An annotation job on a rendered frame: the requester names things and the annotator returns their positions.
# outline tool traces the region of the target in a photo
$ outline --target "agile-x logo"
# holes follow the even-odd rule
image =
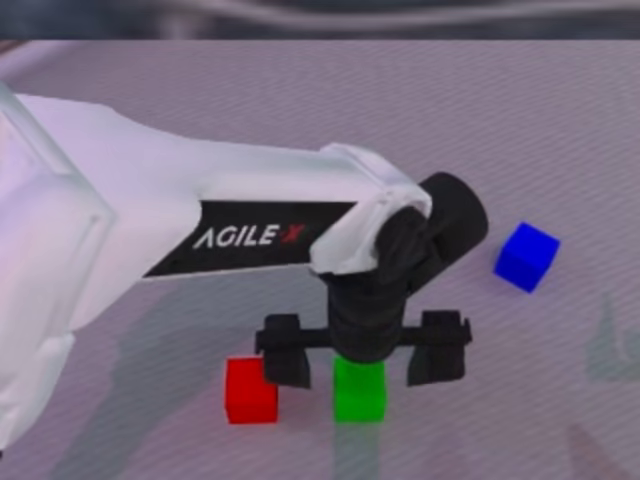
[[[305,229],[304,224],[292,224],[283,228],[280,224],[228,225],[217,229],[208,228],[193,244],[193,250],[228,248],[228,247],[260,247],[274,243],[296,243]]]

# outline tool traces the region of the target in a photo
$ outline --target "robotic arm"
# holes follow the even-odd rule
[[[327,285],[328,326],[267,317],[269,380],[308,388],[305,348],[367,363],[402,345],[416,347],[409,384],[460,378],[468,322],[402,317],[487,225],[460,180],[418,185],[361,148],[187,139],[0,84],[0,450],[42,413],[74,332],[140,280],[306,264]]]

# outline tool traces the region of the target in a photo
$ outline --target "colored block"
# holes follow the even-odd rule
[[[333,409],[339,423],[381,422],[387,407],[384,362],[333,362]]]
[[[278,386],[265,380],[262,357],[227,359],[224,407],[231,424],[278,421]]]
[[[532,293],[545,276],[560,248],[560,240],[521,223],[502,247],[494,273]]]

